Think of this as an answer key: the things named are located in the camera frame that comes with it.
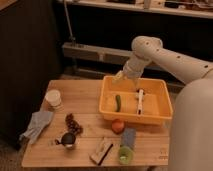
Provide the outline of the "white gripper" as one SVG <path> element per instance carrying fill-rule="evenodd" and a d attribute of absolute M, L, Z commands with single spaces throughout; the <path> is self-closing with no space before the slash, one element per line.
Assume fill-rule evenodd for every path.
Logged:
<path fill-rule="evenodd" d="M 124 79 L 124 76 L 128 79 L 140 78 L 144 72 L 144 68 L 147 66 L 147 62 L 138 59 L 137 57 L 131 57 L 124 65 L 123 72 L 119 71 L 112 79 L 113 83 L 118 83 Z"/>

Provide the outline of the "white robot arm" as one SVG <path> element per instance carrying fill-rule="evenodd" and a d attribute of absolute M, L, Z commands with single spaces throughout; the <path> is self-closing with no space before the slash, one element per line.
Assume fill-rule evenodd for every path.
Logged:
<path fill-rule="evenodd" d="M 161 39 L 137 36 L 114 79 L 136 79 L 154 62 L 185 84 L 175 101 L 168 171 L 213 171 L 213 62 L 167 50 Z"/>

